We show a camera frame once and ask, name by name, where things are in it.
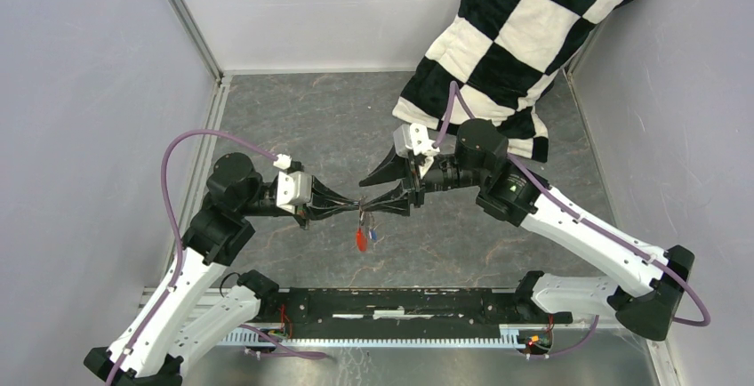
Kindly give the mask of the metal key holder plate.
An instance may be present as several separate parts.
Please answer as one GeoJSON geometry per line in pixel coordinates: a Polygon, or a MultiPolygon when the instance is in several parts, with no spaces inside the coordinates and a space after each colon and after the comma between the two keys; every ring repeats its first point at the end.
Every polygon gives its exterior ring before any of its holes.
{"type": "Polygon", "coordinates": [[[365,204],[366,204],[366,198],[362,197],[359,200],[359,210],[358,210],[359,223],[358,223],[357,229],[362,229],[364,231],[364,233],[367,235],[368,245],[369,245],[370,242],[376,242],[378,238],[376,241],[372,241],[369,238],[368,230],[374,229],[376,231],[376,229],[375,229],[373,214],[365,210],[365,204]]]}

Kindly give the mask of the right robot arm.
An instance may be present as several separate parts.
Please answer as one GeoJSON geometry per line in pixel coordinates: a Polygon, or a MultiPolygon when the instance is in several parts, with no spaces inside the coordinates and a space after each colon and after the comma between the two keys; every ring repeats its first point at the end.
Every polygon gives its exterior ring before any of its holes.
{"type": "Polygon", "coordinates": [[[545,237],[599,270],[596,277],[527,273],[513,299],[520,319],[566,312],[611,317],[648,340],[666,339],[689,293],[692,252],[648,244],[583,210],[517,161],[506,137],[483,119],[459,127],[453,154],[441,153],[423,125],[402,125],[393,139],[362,185],[391,182],[394,188],[367,202],[367,212],[406,216],[431,192],[475,187],[486,214],[545,237]]]}

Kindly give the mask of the red key tag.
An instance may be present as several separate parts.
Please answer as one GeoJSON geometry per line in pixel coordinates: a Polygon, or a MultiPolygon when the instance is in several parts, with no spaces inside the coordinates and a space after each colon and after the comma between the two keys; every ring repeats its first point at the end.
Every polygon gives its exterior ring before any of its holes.
{"type": "Polygon", "coordinates": [[[362,229],[356,232],[356,246],[360,252],[365,252],[368,247],[368,238],[362,229]]]}

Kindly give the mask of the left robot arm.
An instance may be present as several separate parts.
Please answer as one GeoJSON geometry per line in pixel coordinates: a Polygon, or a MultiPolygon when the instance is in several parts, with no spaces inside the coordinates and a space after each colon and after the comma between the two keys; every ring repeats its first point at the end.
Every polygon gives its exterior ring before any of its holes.
{"type": "Polygon", "coordinates": [[[358,208],[356,199],[327,188],[300,163],[286,160],[284,167],[265,182],[243,153],[215,163],[202,206],[168,273],[120,337],[88,352],[86,368],[108,385],[180,385],[189,369],[241,324],[269,321],[278,313],[278,284],[251,270],[220,302],[189,319],[253,237],[249,217],[290,216],[307,228],[311,221],[358,208]]]}

